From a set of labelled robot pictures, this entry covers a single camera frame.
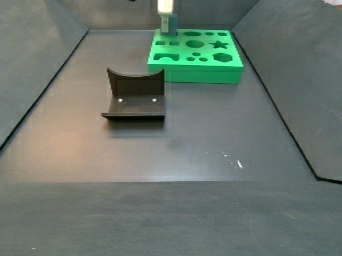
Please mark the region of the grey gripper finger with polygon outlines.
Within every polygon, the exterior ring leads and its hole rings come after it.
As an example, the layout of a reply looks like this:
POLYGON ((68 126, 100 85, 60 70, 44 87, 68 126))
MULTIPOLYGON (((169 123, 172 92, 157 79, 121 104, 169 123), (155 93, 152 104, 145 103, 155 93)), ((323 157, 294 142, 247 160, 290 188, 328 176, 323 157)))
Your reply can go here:
POLYGON ((165 36, 175 36, 177 33, 177 15, 163 15, 160 21, 160 33, 165 36))

